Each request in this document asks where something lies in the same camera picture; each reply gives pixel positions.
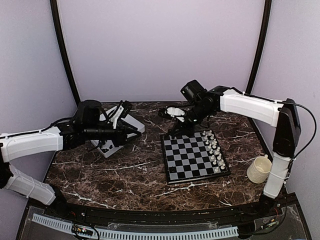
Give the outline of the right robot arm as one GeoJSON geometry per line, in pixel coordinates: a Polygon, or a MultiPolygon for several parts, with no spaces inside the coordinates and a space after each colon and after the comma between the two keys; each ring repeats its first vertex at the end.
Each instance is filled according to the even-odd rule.
{"type": "Polygon", "coordinates": [[[255,205],[255,213],[266,217],[275,208],[275,199],[289,176],[301,135],[301,124],[293,99],[272,100],[241,92],[235,87],[216,86],[206,90],[197,80],[188,82],[180,91],[191,108],[166,107],[164,113],[177,121],[170,135],[191,135],[196,125],[217,112],[233,113],[264,122],[275,128],[272,167],[263,189],[266,197],[255,205]]]}

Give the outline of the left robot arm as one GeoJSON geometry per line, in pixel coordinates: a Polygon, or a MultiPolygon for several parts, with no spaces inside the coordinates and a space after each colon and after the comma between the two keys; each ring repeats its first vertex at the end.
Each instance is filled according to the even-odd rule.
{"type": "Polygon", "coordinates": [[[145,126],[129,115],[131,109],[129,101],[120,101],[105,111],[101,102],[85,100],[72,117],[61,118],[44,129],[1,134],[0,187],[50,206],[58,217],[67,218],[71,208],[56,186],[26,175],[10,162],[38,153],[72,150],[86,141],[106,149],[104,156],[108,157],[145,131],[145,126]]]}

